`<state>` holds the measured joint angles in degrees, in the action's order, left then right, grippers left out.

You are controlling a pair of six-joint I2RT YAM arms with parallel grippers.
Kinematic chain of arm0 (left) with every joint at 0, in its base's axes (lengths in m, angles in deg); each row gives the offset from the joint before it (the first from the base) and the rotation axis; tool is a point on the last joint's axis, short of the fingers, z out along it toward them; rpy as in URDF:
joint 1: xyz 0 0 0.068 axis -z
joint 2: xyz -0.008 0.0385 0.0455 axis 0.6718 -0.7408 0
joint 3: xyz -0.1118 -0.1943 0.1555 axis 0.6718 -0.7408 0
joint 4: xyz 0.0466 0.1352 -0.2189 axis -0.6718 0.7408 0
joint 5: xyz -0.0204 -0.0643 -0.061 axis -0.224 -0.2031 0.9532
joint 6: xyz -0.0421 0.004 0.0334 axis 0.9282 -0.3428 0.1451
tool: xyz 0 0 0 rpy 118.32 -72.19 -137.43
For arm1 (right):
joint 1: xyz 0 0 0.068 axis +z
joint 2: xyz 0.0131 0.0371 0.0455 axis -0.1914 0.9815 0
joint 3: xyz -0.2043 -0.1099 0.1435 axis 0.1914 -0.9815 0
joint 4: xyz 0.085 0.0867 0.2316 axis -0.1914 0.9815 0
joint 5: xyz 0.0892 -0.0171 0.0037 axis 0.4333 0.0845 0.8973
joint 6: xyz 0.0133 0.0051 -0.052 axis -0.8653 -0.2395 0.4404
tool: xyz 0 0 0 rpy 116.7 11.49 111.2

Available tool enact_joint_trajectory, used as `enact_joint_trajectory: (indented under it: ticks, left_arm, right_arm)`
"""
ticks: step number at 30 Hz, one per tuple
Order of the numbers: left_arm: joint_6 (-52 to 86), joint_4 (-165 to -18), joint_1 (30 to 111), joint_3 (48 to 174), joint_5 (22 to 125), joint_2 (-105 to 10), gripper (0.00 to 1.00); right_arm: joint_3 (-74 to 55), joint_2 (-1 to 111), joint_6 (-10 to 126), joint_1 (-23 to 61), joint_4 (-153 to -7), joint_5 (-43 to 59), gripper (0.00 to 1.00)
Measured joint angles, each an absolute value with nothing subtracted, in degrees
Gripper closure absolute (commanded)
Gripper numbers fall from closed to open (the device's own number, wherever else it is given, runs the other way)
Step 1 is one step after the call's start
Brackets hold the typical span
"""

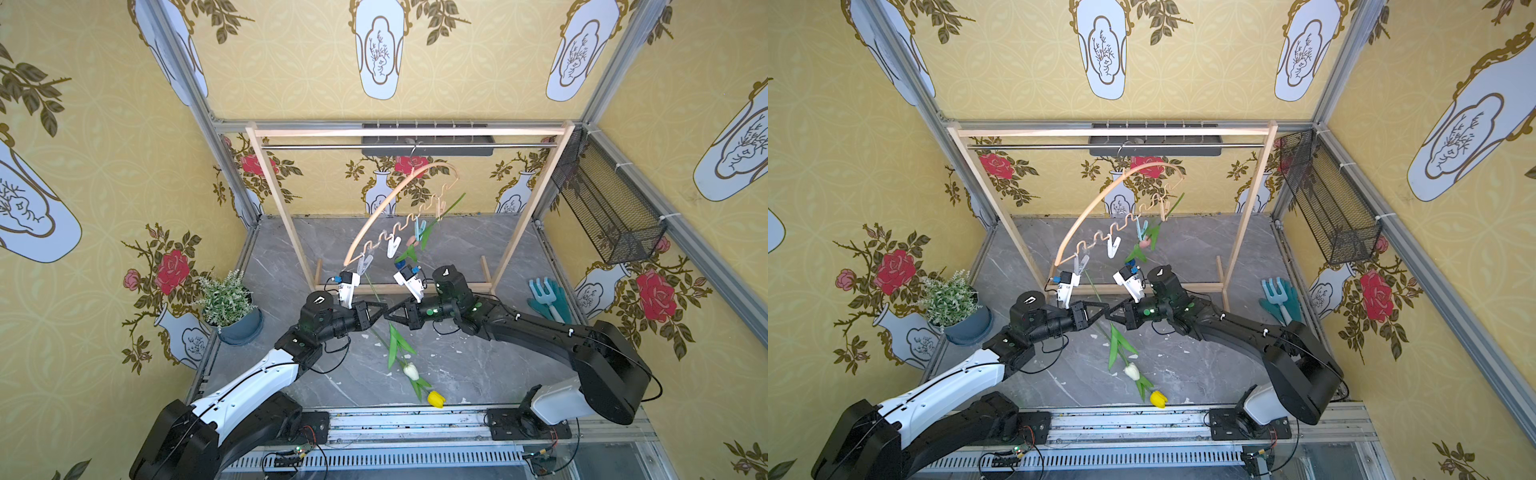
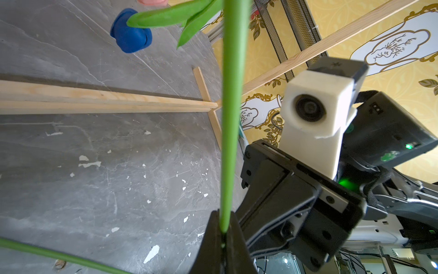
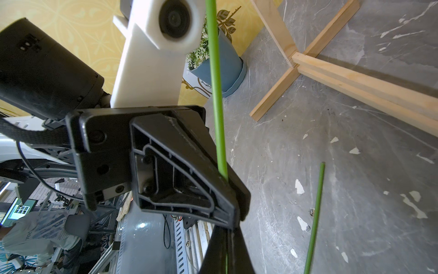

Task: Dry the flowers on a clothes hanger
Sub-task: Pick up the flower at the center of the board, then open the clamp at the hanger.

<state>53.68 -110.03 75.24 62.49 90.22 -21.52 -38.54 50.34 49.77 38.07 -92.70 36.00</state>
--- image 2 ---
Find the white artificial tulip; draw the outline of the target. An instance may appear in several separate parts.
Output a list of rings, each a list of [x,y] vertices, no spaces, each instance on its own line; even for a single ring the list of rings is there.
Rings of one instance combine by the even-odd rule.
[[[228,232],[252,1],[224,2],[220,231]]]

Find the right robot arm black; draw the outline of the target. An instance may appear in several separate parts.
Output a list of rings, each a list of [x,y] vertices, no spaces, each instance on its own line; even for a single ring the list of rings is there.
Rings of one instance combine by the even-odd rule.
[[[269,142],[248,145],[241,172],[248,192],[236,215],[252,258],[294,254],[318,271],[357,233],[359,222],[392,214],[415,250],[438,246],[438,187],[396,166],[438,139],[380,91],[364,91],[343,136],[334,179]]]

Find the blue artificial tulip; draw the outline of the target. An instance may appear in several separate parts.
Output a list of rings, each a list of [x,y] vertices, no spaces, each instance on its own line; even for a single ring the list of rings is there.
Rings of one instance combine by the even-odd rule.
[[[135,53],[152,44],[152,29],[180,24],[182,32],[177,47],[181,47],[200,32],[223,6],[223,1],[187,1],[140,13],[126,8],[114,20],[109,34],[124,53]]]

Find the pink artificial tulip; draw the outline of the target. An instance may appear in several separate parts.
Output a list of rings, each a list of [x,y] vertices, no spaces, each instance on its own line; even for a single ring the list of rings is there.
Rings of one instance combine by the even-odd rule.
[[[138,0],[144,6],[166,6],[168,0]]]

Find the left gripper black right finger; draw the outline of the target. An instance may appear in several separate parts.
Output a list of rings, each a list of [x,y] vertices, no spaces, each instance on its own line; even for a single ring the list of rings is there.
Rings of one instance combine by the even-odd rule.
[[[231,212],[229,228],[225,236],[224,273],[257,274],[234,212]]]

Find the yellow artificial tulip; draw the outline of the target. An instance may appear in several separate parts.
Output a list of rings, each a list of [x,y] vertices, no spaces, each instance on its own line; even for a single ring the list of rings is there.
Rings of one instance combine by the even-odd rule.
[[[1,238],[1,247],[2,248],[8,248],[11,250],[16,250],[19,252],[25,252],[25,253],[31,253],[38,256],[43,256],[47,258],[57,259],[57,260],[63,260],[68,263],[78,264],[84,267],[89,267],[93,269],[97,269],[99,271],[103,271],[108,274],[129,274],[129,272],[117,269],[114,267],[106,266],[104,264],[89,260],[80,258],[74,255],[69,255],[66,253],[49,250],[46,248],[37,247],[34,245],[29,245],[21,242],[16,242],[13,240],[6,239],[4,237]]]

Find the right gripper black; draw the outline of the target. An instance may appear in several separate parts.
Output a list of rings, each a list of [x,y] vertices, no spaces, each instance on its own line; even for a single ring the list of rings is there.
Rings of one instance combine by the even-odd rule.
[[[290,252],[317,271],[345,242],[375,239],[360,221],[389,215],[415,252],[438,253],[438,187],[396,169],[436,148],[437,137],[383,92],[358,102],[334,180],[264,140],[247,146],[248,191],[236,214],[251,257]]]

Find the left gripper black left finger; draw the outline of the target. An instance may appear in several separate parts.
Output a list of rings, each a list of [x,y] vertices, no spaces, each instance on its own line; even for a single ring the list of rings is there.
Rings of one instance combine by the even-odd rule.
[[[222,233],[220,214],[212,211],[206,226],[203,241],[190,274],[220,274],[222,268]]]

